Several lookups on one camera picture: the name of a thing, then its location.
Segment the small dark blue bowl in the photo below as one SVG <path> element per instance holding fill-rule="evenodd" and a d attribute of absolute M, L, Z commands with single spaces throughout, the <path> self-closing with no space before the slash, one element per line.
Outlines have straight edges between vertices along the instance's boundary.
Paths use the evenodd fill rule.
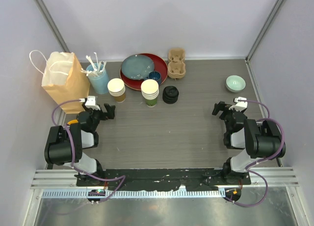
<path fill-rule="evenodd" d="M 161 85 L 161 74 L 158 71 L 150 72 L 148 79 L 155 80 L 159 85 Z"/>

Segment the green paper cup stack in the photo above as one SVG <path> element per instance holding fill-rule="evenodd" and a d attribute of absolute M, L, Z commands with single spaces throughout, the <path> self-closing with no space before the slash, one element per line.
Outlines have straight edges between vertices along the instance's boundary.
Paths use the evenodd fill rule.
<path fill-rule="evenodd" d="M 147 79 L 141 84 L 141 93 L 148 107 L 154 107 L 157 104 L 159 95 L 159 84 L 153 79 Z"/>

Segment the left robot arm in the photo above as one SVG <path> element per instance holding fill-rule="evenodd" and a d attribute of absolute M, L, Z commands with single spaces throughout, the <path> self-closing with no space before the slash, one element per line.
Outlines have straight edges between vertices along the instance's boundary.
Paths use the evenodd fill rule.
<path fill-rule="evenodd" d="M 68 166 L 75 169 L 75 177 L 93 186 L 100 186 L 105 179 L 105 172 L 100 162 L 86 155 L 83 150 L 96 148 L 99 135 L 96 131 L 100 121 L 113 120 L 116 106 L 104 104 L 93 109 L 83 106 L 84 111 L 77 114 L 76 123 L 65 126 L 52 126 L 47 138 L 44 156 L 48 164 Z"/>

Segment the cardboard cup carrier stack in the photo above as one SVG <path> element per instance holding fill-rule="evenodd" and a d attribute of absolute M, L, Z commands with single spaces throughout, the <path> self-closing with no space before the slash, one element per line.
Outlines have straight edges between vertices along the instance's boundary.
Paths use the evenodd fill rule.
<path fill-rule="evenodd" d="M 172 48 L 168 52 L 167 74 L 172 79 L 181 79 L 186 74 L 185 50 L 183 48 Z"/>

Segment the orange round dish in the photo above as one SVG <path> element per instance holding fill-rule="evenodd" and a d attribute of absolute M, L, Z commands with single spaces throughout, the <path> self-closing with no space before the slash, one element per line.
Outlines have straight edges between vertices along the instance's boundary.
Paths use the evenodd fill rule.
<path fill-rule="evenodd" d="M 66 125 L 70 126 L 72 124 L 77 124 L 77 123 L 78 123 L 78 120 L 71 120 L 71 121 L 68 121 Z"/>

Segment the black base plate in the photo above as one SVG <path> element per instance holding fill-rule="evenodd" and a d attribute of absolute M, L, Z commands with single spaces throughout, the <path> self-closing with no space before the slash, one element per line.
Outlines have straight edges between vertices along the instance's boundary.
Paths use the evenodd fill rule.
<path fill-rule="evenodd" d="M 119 191 L 177 191 L 185 186 L 187 191 L 215 190 L 218 185 L 250 185 L 248 173 L 241 176 L 226 176 L 221 169 L 189 168 L 189 169 L 107 169 L 100 178 L 115 179 L 104 182 L 89 176 L 76 174 L 78 187 L 107 187 L 113 191 L 125 176 Z"/>

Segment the aluminium frame rail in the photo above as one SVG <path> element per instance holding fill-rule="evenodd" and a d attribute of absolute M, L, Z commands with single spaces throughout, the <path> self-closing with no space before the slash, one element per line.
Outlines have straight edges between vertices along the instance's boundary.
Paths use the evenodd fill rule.
<path fill-rule="evenodd" d="M 292 167 L 257 167 L 252 171 L 262 175 L 270 187 L 298 187 L 299 183 Z M 32 188 L 70 188 L 75 187 L 77 179 L 72 169 L 37 170 L 31 184 Z"/>

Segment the brown paper bag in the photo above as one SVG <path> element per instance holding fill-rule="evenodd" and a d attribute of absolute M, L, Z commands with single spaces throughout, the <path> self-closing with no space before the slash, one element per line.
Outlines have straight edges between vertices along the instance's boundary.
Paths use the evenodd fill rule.
<path fill-rule="evenodd" d="M 81 71 L 82 66 L 74 53 L 52 52 L 46 62 L 41 85 L 58 104 L 86 98 L 90 82 Z"/>

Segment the black cup lid stack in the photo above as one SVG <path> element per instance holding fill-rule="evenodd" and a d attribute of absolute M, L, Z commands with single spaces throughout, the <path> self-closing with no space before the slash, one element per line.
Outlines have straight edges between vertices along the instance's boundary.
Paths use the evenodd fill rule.
<path fill-rule="evenodd" d="M 162 100 L 167 104 L 174 104 L 179 97 L 179 91 L 175 86 L 166 86 L 162 92 Z"/>

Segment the light blue cylinder holder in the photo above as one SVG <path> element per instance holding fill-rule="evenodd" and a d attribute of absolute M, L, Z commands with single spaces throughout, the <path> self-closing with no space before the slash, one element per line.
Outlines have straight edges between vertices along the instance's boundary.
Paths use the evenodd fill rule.
<path fill-rule="evenodd" d="M 86 68 L 86 71 L 87 72 L 90 72 L 91 73 L 88 73 L 88 79 L 90 81 L 90 84 L 92 85 L 94 91 L 97 93 L 97 94 L 106 94 L 108 93 L 108 87 L 107 87 L 107 84 L 108 82 L 110 81 L 109 77 L 108 77 L 108 74 L 106 72 L 106 69 L 104 67 L 103 64 L 100 65 L 100 70 L 99 71 L 94 71 L 94 68 L 92 65 L 89 65 L 87 68 Z"/>

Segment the blue-grey ceramic plate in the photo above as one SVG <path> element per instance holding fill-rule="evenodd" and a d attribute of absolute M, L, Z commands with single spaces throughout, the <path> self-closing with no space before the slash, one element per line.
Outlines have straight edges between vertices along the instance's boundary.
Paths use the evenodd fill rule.
<path fill-rule="evenodd" d="M 153 60 L 142 54 L 135 54 L 127 57 L 121 66 L 124 76 L 132 80 L 147 78 L 150 72 L 155 70 Z"/>

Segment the pale green ceramic bowl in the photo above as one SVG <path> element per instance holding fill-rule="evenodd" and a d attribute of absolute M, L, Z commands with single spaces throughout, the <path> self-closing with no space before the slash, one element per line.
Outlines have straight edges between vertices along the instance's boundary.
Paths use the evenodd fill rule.
<path fill-rule="evenodd" d="M 245 80 L 238 75 L 231 75 L 226 79 L 226 88 L 233 93 L 238 93 L 244 90 L 245 87 Z"/>

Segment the brown paper cup stack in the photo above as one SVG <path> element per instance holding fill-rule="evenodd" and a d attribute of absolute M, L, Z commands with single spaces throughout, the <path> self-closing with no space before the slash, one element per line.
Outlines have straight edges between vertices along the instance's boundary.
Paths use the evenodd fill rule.
<path fill-rule="evenodd" d="M 107 88 L 109 93 L 114 97 L 116 102 L 123 102 L 126 99 L 125 94 L 125 84 L 119 78 L 111 79 L 108 84 Z"/>

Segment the red round tray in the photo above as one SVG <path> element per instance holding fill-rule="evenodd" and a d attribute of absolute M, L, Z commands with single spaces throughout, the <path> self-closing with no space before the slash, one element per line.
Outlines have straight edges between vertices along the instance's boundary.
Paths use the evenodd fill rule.
<path fill-rule="evenodd" d="M 163 84 L 165 82 L 165 80 L 167 79 L 167 76 L 168 76 L 167 75 L 168 67 L 167 67 L 166 62 L 161 57 L 159 57 L 155 54 L 142 53 L 142 55 L 145 55 L 145 56 L 152 59 L 152 61 L 154 62 L 154 65 L 155 65 L 155 71 L 159 72 L 161 75 L 160 85 Z M 120 70 L 120 78 L 127 87 L 129 87 L 133 90 L 136 90 L 136 91 L 141 90 L 141 84 L 144 81 L 143 79 L 142 80 L 129 79 L 123 75 L 121 70 Z"/>

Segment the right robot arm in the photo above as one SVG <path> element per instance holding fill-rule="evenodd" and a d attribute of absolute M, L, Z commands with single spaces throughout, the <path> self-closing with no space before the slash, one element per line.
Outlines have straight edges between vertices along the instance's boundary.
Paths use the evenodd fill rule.
<path fill-rule="evenodd" d="M 226 128 L 223 136 L 225 147 L 241 150 L 238 155 L 228 158 L 223 164 L 220 175 L 226 184 L 244 179 L 251 167 L 281 158 L 286 153 L 282 126 L 270 118 L 269 109 L 266 118 L 257 121 L 249 119 L 244 114 L 249 103 L 267 108 L 261 102 L 238 97 L 234 99 L 233 104 L 223 101 L 216 103 L 212 111 L 212 115 L 221 112 L 219 119 L 224 121 Z"/>

